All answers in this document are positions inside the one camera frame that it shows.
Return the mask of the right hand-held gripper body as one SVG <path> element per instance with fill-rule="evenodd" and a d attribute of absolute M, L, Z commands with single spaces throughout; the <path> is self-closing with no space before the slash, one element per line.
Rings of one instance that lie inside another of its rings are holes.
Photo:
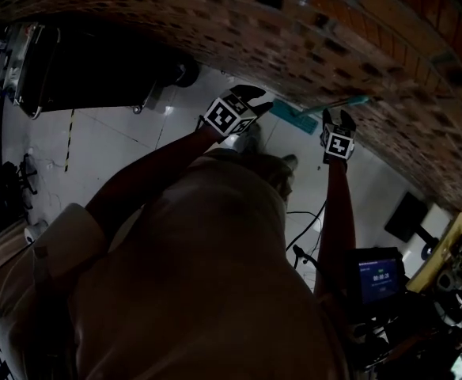
<path fill-rule="evenodd" d="M 354 122 L 342 125 L 325 123 L 320 136 L 321 146 L 324 149 L 323 163 L 328 164 L 331 158 L 346 162 L 354 151 L 355 132 Z"/>

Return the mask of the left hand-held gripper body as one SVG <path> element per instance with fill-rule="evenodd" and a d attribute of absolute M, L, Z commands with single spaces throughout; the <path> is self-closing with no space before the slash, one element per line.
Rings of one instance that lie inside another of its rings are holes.
<path fill-rule="evenodd" d="M 227 89 L 213 101 L 203 120 L 223 137 L 240 135 L 256 120 L 251 107 Z"/>

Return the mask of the teal mop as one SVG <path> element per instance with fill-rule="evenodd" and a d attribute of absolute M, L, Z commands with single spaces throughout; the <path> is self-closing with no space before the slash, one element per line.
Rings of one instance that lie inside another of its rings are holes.
<path fill-rule="evenodd" d="M 338 108 L 341 106 L 363 105 L 368 101 L 369 96 L 366 95 L 352 96 L 301 111 L 284 101 L 274 99 L 273 107 L 270 112 L 297 129 L 312 135 L 316 131 L 318 125 L 318 122 L 312 118 L 312 115 L 321 114 L 325 109 L 329 110 L 330 108 Z"/>

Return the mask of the person's right forearm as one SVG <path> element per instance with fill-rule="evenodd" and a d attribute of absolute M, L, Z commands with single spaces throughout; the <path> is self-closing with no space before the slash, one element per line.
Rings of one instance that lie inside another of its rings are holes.
<path fill-rule="evenodd" d="M 354 215 L 347 182 L 347 164 L 342 158 L 328 161 L 328 190 L 321 231 L 318 264 L 324 273 L 316 274 L 314 295 L 321 300 L 333 285 L 345 288 L 345 254 L 356 247 Z"/>

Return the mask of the person's left forearm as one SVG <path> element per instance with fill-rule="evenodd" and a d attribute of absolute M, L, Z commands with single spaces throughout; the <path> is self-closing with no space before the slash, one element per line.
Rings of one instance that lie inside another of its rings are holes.
<path fill-rule="evenodd" d="M 212 127 L 205 125 L 139 158 L 112 176 L 85 206 L 107 242 L 99 255 L 108 252 L 119 229 L 137 211 L 142 213 L 133 231 L 144 231 L 153 215 L 152 206 L 163 192 L 220 139 Z"/>

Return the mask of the person's beige trousers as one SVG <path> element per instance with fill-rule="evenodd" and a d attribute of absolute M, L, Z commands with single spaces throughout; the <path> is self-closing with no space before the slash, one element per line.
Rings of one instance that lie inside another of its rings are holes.
<path fill-rule="evenodd" d="M 262 151 L 261 130 L 242 134 L 233 149 L 238 153 L 239 163 L 265 180 L 287 203 L 292 192 L 294 172 L 282 161 L 282 157 Z"/>

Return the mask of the black floor mat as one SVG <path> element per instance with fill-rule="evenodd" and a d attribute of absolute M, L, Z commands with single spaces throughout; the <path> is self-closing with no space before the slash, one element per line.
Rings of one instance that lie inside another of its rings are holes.
<path fill-rule="evenodd" d="M 422 221 L 427 216 L 427 213 L 427 205 L 413 194 L 407 192 L 385 224 L 384 229 L 405 243 L 409 242 L 414 234 L 417 234 L 426 245 L 434 248 L 438 243 L 438 239 L 422 227 Z"/>

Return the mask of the black wheeled cart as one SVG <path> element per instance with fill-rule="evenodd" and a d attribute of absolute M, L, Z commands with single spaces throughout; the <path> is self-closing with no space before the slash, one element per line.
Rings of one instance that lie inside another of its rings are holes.
<path fill-rule="evenodd" d="M 191 86 L 195 59 L 129 32 L 17 22 L 0 40 L 0 89 L 30 119 L 43 112 L 130 107 Z"/>

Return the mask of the small black monitor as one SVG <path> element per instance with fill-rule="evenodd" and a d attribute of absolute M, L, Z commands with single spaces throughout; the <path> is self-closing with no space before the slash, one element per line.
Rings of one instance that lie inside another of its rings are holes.
<path fill-rule="evenodd" d="M 356 306 L 381 308 L 405 292 L 403 258 L 396 247 L 346 252 L 346 295 Z"/>

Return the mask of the light wooden desk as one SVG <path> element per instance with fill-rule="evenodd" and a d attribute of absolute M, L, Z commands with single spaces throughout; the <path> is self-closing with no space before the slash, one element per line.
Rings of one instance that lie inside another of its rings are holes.
<path fill-rule="evenodd" d="M 452 256 L 462 245 L 462 212 L 460 212 L 445 230 L 433 252 L 429 255 L 422 267 L 407 282 L 407 289 L 415 293 L 421 293 L 431 287 L 439 274 Z"/>

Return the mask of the person in white shirt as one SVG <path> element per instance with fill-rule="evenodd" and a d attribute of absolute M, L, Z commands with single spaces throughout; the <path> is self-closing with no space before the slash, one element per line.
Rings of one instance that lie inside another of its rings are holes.
<path fill-rule="evenodd" d="M 72 203 L 11 268 L 0 348 L 16 378 L 74 345 L 63 379 L 348 380 L 332 324 L 286 258 L 286 205 L 233 154 L 194 161 L 115 248 Z"/>

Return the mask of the grey white round device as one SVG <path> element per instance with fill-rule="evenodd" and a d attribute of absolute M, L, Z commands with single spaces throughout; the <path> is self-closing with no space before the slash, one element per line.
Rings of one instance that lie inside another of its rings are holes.
<path fill-rule="evenodd" d="M 444 323 L 462 328 L 462 255 L 453 256 L 439 272 L 434 306 Z"/>

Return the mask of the white round roll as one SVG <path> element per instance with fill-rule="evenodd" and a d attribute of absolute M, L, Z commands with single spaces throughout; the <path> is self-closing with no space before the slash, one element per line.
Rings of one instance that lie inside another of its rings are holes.
<path fill-rule="evenodd" d="M 35 242 L 43 234 L 47 227 L 48 224 L 43 219 L 40 219 L 33 225 L 26 226 L 24 229 L 26 243 L 31 245 L 33 242 Z"/>

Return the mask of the black swivel chair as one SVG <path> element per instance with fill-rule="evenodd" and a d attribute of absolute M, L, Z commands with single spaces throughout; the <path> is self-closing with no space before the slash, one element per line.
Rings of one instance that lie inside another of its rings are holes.
<path fill-rule="evenodd" d="M 0 165 L 0 233 L 21 219 L 27 219 L 32 206 L 25 202 L 24 191 L 28 190 L 33 196 L 37 194 L 29 181 L 36 174 L 29 154 L 24 154 L 18 166 L 10 161 Z"/>

